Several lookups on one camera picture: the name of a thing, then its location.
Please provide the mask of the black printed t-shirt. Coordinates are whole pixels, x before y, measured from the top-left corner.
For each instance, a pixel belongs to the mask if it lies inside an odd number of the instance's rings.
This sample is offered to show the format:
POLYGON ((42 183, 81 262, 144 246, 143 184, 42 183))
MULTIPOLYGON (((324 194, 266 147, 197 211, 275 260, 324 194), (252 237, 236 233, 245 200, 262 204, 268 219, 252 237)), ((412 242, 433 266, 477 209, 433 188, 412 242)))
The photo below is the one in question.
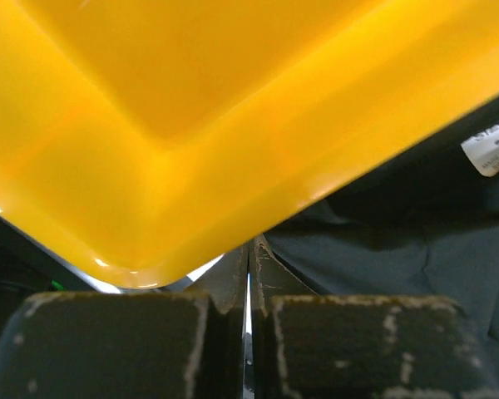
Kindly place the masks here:
POLYGON ((499 128, 499 97, 265 234, 326 294, 438 295, 459 303, 499 376, 499 172, 462 143, 499 128))

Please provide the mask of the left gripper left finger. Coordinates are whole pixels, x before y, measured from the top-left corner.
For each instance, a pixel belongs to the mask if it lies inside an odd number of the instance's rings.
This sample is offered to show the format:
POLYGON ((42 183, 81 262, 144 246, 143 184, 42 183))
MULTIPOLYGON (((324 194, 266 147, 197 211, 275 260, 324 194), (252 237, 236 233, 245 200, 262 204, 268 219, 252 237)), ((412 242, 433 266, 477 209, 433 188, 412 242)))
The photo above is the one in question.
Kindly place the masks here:
POLYGON ((0 398, 239 398, 248 249, 186 290, 27 298, 0 337, 0 398))

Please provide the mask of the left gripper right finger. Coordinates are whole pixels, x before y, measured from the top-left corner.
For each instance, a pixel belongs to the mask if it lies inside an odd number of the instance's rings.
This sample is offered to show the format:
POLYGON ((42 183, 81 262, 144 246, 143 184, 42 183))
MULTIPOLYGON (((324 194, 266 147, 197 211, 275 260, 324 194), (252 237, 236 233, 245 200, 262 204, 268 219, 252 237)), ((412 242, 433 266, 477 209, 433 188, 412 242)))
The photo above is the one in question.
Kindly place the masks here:
POLYGON ((499 398, 499 379, 449 298, 321 295, 249 244, 258 398, 499 398))

